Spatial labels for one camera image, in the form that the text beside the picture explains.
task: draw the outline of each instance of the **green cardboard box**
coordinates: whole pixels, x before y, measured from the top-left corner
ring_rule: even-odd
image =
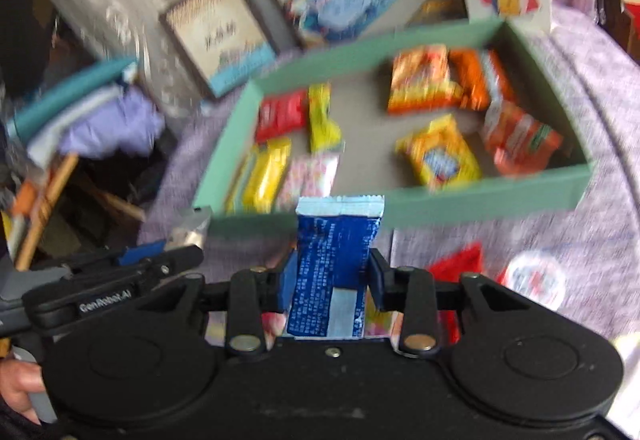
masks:
[[[473,134],[473,129],[481,125],[481,115],[455,110],[465,138],[470,132],[467,140],[485,178],[464,189],[439,193],[430,193],[417,185],[406,160],[394,153],[396,139],[443,113],[389,116],[385,106],[392,58],[402,49],[435,43],[495,49],[508,70],[520,104],[562,134],[564,147],[571,149],[570,153],[556,153],[548,169],[540,174],[517,179],[500,177],[479,136]],[[572,122],[517,29],[501,20],[450,22],[311,52],[249,82],[212,154],[193,202],[194,207],[212,208],[212,233],[295,231],[294,213],[227,215],[225,202],[253,142],[262,99],[318,82],[332,83],[331,117],[340,124],[345,137],[346,147],[332,195],[384,195],[384,228],[449,225],[574,209],[590,181],[592,167]],[[296,134],[292,139],[294,155],[308,152],[305,151],[308,135]]]

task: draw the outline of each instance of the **yellow snack package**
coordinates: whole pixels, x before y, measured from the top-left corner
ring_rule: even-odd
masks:
[[[291,140],[269,140],[255,160],[255,167],[242,194],[242,206],[247,212],[268,214],[276,198],[280,180],[291,154]]]
[[[482,178],[476,157],[458,130],[453,115],[438,118],[425,129],[396,142],[421,184],[431,191],[457,187]]]
[[[236,177],[236,183],[234,183],[234,187],[231,189],[231,192],[226,199],[225,210],[227,214],[244,212],[244,207],[242,206],[242,195],[244,194],[244,190],[249,182],[251,172],[254,170],[259,149],[260,148],[257,145],[252,146],[251,150],[244,158],[244,162],[242,162],[242,167]]]
[[[309,126],[311,152],[334,150],[342,142],[340,126],[329,118],[331,86],[314,84],[309,87]]]

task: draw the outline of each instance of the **framed picture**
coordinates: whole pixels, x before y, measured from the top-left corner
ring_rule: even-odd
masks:
[[[216,97],[276,54],[245,0],[181,0],[161,16],[182,57]]]

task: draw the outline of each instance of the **pink candy wrapper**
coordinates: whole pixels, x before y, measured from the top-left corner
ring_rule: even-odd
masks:
[[[292,211],[302,197],[325,198],[331,194],[338,171],[338,153],[304,156],[291,161],[276,201],[278,211]]]

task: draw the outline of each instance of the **red snack package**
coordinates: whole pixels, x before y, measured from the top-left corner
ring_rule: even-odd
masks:
[[[308,95],[306,89],[266,98],[260,106],[255,142],[291,133],[306,126]]]
[[[482,245],[472,243],[460,252],[441,259],[437,263],[427,266],[424,269],[431,272],[436,281],[446,281],[450,283],[460,282],[460,275],[465,272],[481,274],[483,270]],[[449,344],[456,344],[460,337],[460,327],[458,317],[454,311],[442,311],[440,324],[448,337]],[[400,331],[404,315],[395,314],[391,328],[391,344],[397,350],[400,340]]]
[[[546,169],[562,136],[511,102],[494,102],[486,113],[482,140],[500,174],[529,175]]]

